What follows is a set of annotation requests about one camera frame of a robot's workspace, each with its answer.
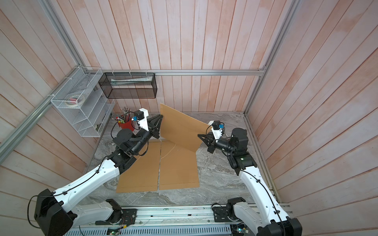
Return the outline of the brown kraft file bag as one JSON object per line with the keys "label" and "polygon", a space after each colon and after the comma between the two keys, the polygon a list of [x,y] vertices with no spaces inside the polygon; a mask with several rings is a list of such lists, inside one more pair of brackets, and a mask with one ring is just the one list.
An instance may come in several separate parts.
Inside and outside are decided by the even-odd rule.
{"label": "brown kraft file bag", "polygon": [[149,192],[158,189],[160,142],[151,142],[147,153],[120,175],[116,193]]}

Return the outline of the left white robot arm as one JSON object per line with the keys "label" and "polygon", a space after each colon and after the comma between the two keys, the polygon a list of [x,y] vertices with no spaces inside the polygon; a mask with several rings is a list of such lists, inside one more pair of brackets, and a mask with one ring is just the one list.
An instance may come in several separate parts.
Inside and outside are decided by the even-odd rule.
{"label": "left white robot arm", "polygon": [[105,156],[101,163],[64,187],[50,191],[43,190],[36,195],[34,219],[36,228],[46,236],[63,236],[71,228],[92,222],[104,222],[117,225],[125,222],[125,215],[114,199],[86,206],[79,202],[103,185],[128,170],[137,156],[143,156],[141,150],[148,148],[149,140],[159,138],[163,115],[148,118],[143,110],[138,110],[133,117],[139,125],[134,134],[130,129],[122,129],[113,139],[116,149]]}

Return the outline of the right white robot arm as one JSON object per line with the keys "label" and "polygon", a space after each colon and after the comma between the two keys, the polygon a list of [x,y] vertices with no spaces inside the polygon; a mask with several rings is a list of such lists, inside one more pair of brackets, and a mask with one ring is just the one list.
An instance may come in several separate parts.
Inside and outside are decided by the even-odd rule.
{"label": "right white robot arm", "polygon": [[235,128],[230,137],[223,137],[225,124],[210,121],[204,134],[198,138],[208,147],[208,152],[220,150],[237,176],[249,190],[259,212],[254,211],[242,198],[229,199],[226,204],[230,221],[241,220],[256,236],[301,236],[302,225],[291,218],[269,190],[260,169],[248,152],[247,131]]}

